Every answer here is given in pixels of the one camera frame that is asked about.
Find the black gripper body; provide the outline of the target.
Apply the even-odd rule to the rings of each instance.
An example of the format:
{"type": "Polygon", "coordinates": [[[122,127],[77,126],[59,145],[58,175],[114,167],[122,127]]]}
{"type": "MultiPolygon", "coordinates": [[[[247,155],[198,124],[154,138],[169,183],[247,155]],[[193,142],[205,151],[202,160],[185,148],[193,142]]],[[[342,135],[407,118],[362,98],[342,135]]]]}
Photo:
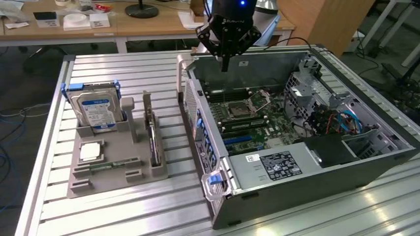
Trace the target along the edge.
{"type": "Polygon", "coordinates": [[[210,27],[222,31],[225,27],[249,31],[254,27],[255,0],[214,0],[210,27]]]}

